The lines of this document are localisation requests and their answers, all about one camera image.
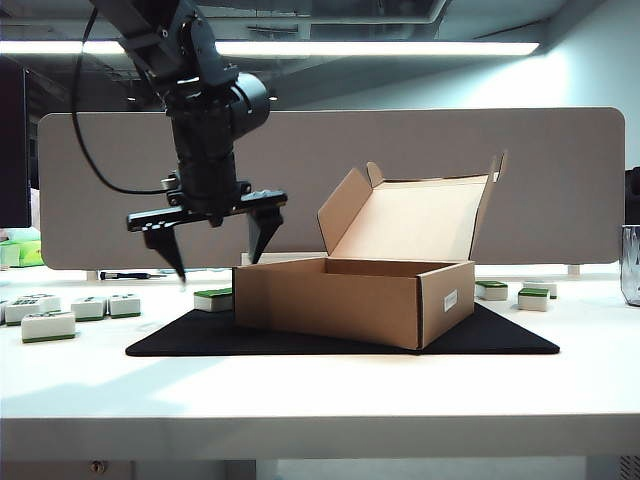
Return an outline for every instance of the ceiling light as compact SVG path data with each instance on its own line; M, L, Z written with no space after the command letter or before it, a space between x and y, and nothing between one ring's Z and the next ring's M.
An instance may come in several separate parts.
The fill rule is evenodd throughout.
M538 43L501 42L216 42L230 57L529 55Z
M78 54L82 49L82 42L74 41L0 41L0 55L20 54ZM118 42L96 41L87 42L84 51L93 55L117 55L124 50Z
M2 54L78 54L77 41L0 41ZM538 43L503 42L245 42L217 41L221 55L230 57L348 57L348 56L522 56ZM122 54L114 41L90 41L84 51L93 55Z

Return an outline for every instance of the screwdriver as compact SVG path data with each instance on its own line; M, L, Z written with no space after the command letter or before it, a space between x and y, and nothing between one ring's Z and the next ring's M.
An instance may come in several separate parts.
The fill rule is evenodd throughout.
M100 280L117 280L120 278L135 278L137 280L147 280L149 278L161 278L166 275L154 275L146 272L118 273L118 272L100 272Z

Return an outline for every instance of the open box lid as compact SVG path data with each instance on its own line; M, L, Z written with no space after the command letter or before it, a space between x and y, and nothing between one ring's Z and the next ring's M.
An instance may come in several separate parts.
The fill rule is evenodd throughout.
M318 211L334 258L468 260L489 197L506 166L494 157L487 175L385 180L375 163L369 181L352 169Z

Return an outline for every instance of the black mat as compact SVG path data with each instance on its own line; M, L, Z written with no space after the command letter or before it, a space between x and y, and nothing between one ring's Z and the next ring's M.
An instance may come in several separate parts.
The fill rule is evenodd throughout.
M550 354L560 348L491 310L475 312L420 351L233 325L233 313L198 310L127 348L134 357L321 354Z

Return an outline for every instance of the glass cup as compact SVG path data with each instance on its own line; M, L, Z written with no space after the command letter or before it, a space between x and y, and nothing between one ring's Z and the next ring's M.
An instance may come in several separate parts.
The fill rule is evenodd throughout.
M622 225L620 286L627 303L640 307L640 225Z

